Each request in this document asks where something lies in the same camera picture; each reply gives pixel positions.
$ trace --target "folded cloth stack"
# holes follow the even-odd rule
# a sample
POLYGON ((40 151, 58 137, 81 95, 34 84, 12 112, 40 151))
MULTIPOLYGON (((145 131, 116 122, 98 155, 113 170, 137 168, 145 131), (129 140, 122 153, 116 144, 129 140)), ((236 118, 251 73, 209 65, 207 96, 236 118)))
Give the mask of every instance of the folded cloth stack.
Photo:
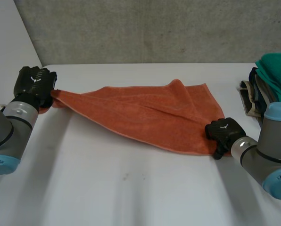
POLYGON ((256 65, 240 83, 240 95, 245 113, 262 121, 267 106, 281 102, 281 53, 265 54, 256 65))

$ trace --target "orange towel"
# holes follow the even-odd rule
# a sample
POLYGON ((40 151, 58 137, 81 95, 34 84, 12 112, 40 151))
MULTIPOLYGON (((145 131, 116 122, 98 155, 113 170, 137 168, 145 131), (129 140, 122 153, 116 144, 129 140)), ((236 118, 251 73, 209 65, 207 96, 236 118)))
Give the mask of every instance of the orange towel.
POLYGON ((104 87, 85 94, 53 90, 54 107, 69 107, 99 125, 141 142, 181 154, 213 154, 216 142, 205 125, 223 118, 206 84, 104 87))

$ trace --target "teal cloth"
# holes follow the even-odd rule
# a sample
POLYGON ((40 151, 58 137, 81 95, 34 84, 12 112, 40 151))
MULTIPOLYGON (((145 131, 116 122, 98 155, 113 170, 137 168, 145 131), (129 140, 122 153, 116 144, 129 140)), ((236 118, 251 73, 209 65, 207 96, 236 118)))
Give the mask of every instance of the teal cloth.
POLYGON ((265 54, 256 65, 259 77, 271 87, 281 102, 281 53, 265 54))

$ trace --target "white table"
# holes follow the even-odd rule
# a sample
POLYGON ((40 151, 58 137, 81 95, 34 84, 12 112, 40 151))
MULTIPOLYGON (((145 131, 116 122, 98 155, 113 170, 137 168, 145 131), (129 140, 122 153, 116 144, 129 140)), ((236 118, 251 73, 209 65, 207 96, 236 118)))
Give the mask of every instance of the white table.
MULTIPOLYGON (((50 65, 56 88, 206 83, 226 117, 258 139, 237 91, 254 64, 50 65)), ((17 171, 0 176, 0 226, 273 226, 281 201, 231 157, 188 156, 121 137, 50 109, 17 171)))

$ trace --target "gray concrete wall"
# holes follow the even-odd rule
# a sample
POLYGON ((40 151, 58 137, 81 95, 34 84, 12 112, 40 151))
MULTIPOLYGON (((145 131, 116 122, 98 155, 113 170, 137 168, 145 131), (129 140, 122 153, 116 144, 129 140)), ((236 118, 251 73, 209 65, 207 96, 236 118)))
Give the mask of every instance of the gray concrete wall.
POLYGON ((254 62, 281 0, 15 0, 43 65, 254 62))

